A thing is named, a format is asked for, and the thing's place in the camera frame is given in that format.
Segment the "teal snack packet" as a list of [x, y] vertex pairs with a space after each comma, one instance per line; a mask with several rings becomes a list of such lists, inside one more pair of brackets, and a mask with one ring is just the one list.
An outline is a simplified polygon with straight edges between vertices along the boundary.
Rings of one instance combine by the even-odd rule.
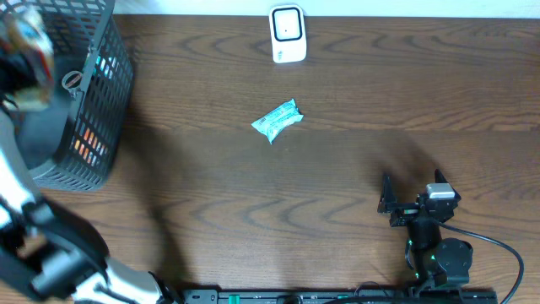
[[267, 137], [270, 144], [288, 126], [301, 122], [304, 115], [300, 113], [294, 99], [284, 102], [265, 116], [254, 121], [251, 126]]

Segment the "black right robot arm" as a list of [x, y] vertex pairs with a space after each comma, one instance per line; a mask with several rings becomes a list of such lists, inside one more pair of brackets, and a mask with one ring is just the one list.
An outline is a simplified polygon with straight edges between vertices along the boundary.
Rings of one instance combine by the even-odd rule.
[[456, 238], [444, 239], [440, 232], [441, 225], [454, 216], [460, 200], [440, 170], [413, 203], [400, 203], [390, 177], [385, 174], [382, 178], [377, 212], [390, 215], [391, 227], [407, 228], [405, 258], [417, 275], [417, 282], [409, 288], [415, 297], [427, 291], [457, 290], [469, 282], [472, 246]]

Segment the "green Zam-Buk tin box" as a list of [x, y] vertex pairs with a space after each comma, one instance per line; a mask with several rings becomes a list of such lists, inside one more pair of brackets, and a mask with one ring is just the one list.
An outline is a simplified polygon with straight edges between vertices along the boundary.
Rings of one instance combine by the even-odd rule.
[[72, 98], [75, 98], [80, 91], [83, 76], [84, 74], [82, 72], [76, 70], [68, 72], [63, 76], [61, 85]]

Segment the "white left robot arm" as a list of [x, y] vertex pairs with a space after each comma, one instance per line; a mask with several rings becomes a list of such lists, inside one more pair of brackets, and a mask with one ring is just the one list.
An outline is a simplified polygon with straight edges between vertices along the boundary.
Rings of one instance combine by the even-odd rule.
[[1, 113], [1, 279], [33, 301], [179, 303], [150, 272], [112, 258], [87, 221], [41, 195]]

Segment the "yellow white snack bag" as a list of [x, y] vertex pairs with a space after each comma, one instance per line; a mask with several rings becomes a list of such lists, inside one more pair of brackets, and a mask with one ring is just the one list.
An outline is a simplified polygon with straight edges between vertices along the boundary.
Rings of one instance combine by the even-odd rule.
[[31, 7], [1, 19], [1, 107], [43, 111], [55, 87], [53, 44], [40, 13]]

